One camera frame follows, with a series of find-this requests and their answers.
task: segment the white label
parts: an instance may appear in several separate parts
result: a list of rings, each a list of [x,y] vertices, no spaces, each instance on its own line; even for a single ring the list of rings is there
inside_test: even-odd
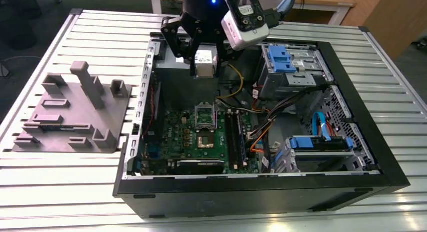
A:
[[[273,145],[272,145],[272,147],[273,147],[273,149],[276,150],[276,149],[278,149],[280,148],[280,143],[276,141],[276,142],[273,142]]]
[[[253,99],[256,100],[258,99],[260,92],[256,89],[253,89],[252,96],[253,96]]]
[[[238,7],[240,13],[244,16],[252,15],[253,14],[253,9],[250,5],[242,5]]]
[[[293,63],[293,66],[304,66],[304,63],[302,63],[302,61],[292,61],[292,63]]]
[[[176,63],[184,63],[184,58],[176,58]],[[194,53],[194,63],[196,64],[212,64],[212,51],[210,50],[198,50]]]
[[[265,157],[261,158],[261,164],[268,168],[269,162],[268,159],[265,159]]]

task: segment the aluminum extrusion table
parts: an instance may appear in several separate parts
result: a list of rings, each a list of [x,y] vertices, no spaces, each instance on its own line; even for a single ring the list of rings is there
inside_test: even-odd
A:
[[[410,186],[325,213],[140,219],[112,197],[120,153],[17,153],[13,140],[38,103],[46,74],[76,82],[69,66],[86,61],[102,83],[133,86],[149,33],[161,15],[74,10],[0,126],[0,230],[93,228],[118,231],[418,231],[427,230],[427,107],[369,33],[356,27],[286,23],[272,38],[332,44]],[[130,98],[125,120],[133,114]]]

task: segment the motherboard chip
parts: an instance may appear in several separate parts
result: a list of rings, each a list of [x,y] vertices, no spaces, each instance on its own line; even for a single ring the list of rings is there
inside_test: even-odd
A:
[[[209,131],[197,133],[197,148],[198,149],[214,148],[214,133]]]

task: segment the motherboard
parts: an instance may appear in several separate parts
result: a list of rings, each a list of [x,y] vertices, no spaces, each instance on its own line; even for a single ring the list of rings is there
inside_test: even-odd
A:
[[[168,110],[160,143],[145,143],[142,155],[149,173],[256,174],[258,159],[245,147],[250,115],[200,104],[194,110]]]

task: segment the orange wire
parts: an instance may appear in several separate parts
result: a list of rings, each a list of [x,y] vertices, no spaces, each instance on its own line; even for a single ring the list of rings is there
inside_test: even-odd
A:
[[[265,131],[260,134],[257,140],[254,141],[254,143],[253,143],[252,146],[250,146],[250,152],[260,152],[260,150],[253,149],[253,148],[254,148],[256,144],[258,143],[258,141],[261,140],[261,138],[264,137],[264,135],[266,134],[266,132],[268,132],[268,130],[270,129],[272,126],[273,126],[273,125],[270,124],[270,125],[268,126],[268,128],[265,129]]]

